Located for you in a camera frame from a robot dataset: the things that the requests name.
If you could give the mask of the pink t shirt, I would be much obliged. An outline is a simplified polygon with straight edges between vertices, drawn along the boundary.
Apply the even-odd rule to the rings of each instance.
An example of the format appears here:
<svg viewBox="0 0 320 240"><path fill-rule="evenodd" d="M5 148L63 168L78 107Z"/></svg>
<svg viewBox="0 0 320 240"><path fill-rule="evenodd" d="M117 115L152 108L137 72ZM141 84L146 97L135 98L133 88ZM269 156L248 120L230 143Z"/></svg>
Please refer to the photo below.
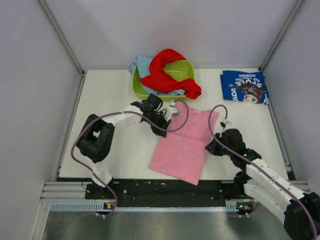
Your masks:
<svg viewBox="0 0 320 240"><path fill-rule="evenodd" d="M185 125L159 140L148 168L196 186L205 162L205 147L211 142L209 126L215 126L219 113L196 110L182 102L175 106L179 115L171 118L168 129Z"/></svg>

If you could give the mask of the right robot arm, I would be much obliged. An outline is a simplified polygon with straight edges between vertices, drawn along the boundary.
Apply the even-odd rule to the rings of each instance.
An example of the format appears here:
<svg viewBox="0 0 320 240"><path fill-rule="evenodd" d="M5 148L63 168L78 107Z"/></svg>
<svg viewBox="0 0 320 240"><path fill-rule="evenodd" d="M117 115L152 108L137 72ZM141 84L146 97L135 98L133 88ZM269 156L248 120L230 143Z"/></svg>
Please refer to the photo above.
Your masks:
<svg viewBox="0 0 320 240"><path fill-rule="evenodd" d="M283 224L293 240L315 240L320 235L320 197L305 192L277 174L255 150L247 148L239 130L215 133L206 150L228 156L240 168L233 182L239 198L249 196L268 209Z"/></svg>

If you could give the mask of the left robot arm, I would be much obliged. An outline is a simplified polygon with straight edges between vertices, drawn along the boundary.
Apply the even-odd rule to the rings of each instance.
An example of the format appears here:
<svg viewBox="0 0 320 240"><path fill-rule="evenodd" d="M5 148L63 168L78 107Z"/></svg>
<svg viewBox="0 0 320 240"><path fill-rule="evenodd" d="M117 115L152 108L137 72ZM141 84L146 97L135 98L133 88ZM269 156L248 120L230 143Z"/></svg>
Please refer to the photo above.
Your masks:
<svg viewBox="0 0 320 240"><path fill-rule="evenodd" d="M96 192L102 198L109 198L114 191L113 185L109 183L112 180L111 173L102 161L110 153L115 131L147 122L154 134L165 138L171 118L177 116L180 111L174 101L165 108L162 106L163 101L151 93L146 100L132 102L119 112L100 117L91 114L86 119L71 149L78 148L83 156L91 160L92 165L84 161L79 163L92 173L92 180L97 184Z"/></svg>

